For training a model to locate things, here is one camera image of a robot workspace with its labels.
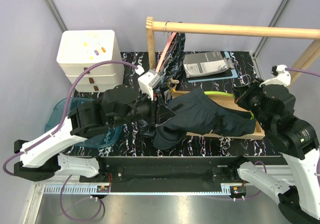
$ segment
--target black marbled tabletop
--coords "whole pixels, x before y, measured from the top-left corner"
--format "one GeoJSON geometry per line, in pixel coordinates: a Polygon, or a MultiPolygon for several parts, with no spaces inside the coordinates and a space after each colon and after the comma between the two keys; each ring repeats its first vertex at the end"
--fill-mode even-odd
{"type": "MultiPolygon", "coordinates": [[[[225,91],[231,93],[233,86],[246,85],[256,78],[256,71],[249,52],[229,52],[238,73],[236,79],[205,82],[182,82],[179,90],[190,91],[201,87],[204,91],[225,91]]],[[[142,65],[149,69],[147,52],[122,53],[124,61],[142,65]]],[[[129,67],[124,68],[123,83],[138,90],[138,75],[129,67]]],[[[75,93],[75,97],[97,98],[99,93],[75,93]]],[[[122,134],[112,147],[96,149],[72,146],[63,151],[75,156],[237,156],[237,155],[279,155],[267,138],[263,140],[244,140],[232,138],[209,138],[187,136],[180,144],[168,150],[153,147],[152,139],[140,135],[136,122],[124,125],[122,134]]]]}

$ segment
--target white plastic container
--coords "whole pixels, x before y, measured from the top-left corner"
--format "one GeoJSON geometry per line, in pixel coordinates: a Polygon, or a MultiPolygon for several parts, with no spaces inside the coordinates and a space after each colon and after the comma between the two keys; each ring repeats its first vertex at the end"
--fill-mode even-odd
{"type": "MultiPolygon", "coordinates": [[[[71,83],[86,68],[95,63],[122,60],[114,33],[113,30],[65,31],[63,33],[56,59],[71,83]]],[[[123,65],[99,66],[80,80],[76,90],[79,92],[103,92],[112,89],[123,83],[123,72],[123,65]]]]}

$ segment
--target blue plastic basin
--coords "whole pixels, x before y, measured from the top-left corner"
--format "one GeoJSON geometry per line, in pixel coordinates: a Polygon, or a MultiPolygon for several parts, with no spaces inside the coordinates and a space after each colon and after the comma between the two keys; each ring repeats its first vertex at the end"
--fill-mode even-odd
{"type": "MultiPolygon", "coordinates": [[[[72,110],[78,107],[80,104],[92,101],[93,99],[86,99],[86,98],[71,98],[69,104],[69,110],[72,110]]],[[[60,100],[55,107],[53,108],[52,115],[46,124],[44,131],[47,132],[50,129],[57,126],[62,118],[63,109],[65,107],[66,99],[60,100]]],[[[76,146],[81,147],[91,147],[91,148],[106,148],[111,147],[115,144],[115,142],[119,139],[119,136],[122,131],[122,126],[118,126],[116,128],[109,128],[108,133],[105,135],[97,135],[91,139],[88,139],[84,142],[79,142],[75,144],[76,146]]]]}

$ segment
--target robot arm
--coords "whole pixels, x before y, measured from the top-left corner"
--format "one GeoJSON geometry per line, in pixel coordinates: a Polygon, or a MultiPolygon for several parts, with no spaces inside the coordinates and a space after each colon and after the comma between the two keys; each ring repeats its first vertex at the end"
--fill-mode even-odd
{"type": "Polygon", "coordinates": [[[265,135],[286,159],[295,186],[270,177],[243,159],[230,168],[270,196],[290,222],[320,223],[320,184],[316,176],[319,141],[314,128],[293,115],[296,99],[285,87],[290,75],[283,70],[274,67],[275,78],[256,80],[233,91],[236,104],[252,111],[265,135]]]}
{"type": "Polygon", "coordinates": [[[106,175],[105,163],[98,158],[70,157],[60,152],[67,147],[96,135],[105,134],[109,127],[123,125],[138,119],[155,122],[156,102],[147,95],[125,85],[116,86],[94,101],[83,103],[70,111],[61,129],[51,135],[52,130],[33,141],[18,140],[14,144],[15,153],[24,152],[20,162],[14,165],[14,174],[32,181],[40,181],[58,175],[82,175],[88,178],[106,175]],[[25,150],[51,135],[42,144],[26,152],[25,150]]]}

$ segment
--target white wall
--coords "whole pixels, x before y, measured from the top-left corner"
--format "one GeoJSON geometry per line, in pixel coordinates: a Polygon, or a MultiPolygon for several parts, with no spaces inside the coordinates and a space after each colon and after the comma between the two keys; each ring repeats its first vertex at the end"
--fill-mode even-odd
{"type": "MultiPolygon", "coordinates": [[[[147,51],[146,18],[155,21],[268,26],[281,0],[54,0],[70,30],[113,29],[121,51],[147,51]]],[[[156,33],[156,50],[167,37],[156,33]]],[[[249,50],[255,37],[187,36],[186,50],[249,50]]]]}
{"type": "MultiPolygon", "coordinates": [[[[17,139],[43,134],[69,82],[56,63],[61,31],[44,0],[0,0],[0,162],[17,139]]],[[[15,159],[9,164],[13,170],[15,159]]],[[[21,223],[31,182],[0,171],[1,223],[21,223]]]]}
{"type": "MultiPolygon", "coordinates": [[[[277,27],[320,29],[320,0],[291,0],[277,27]]],[[[258,56],[265,79],[270,78],[273,65],[292,66],[311,40],[268,39],[258,56]]],[[[320,73],[320,59],[309,68],[320,73]]],[[[320,135],[320,78],[302,74],[292,85],[290,92],[296,96],[296,116],[314,126],[320,135]]]]}

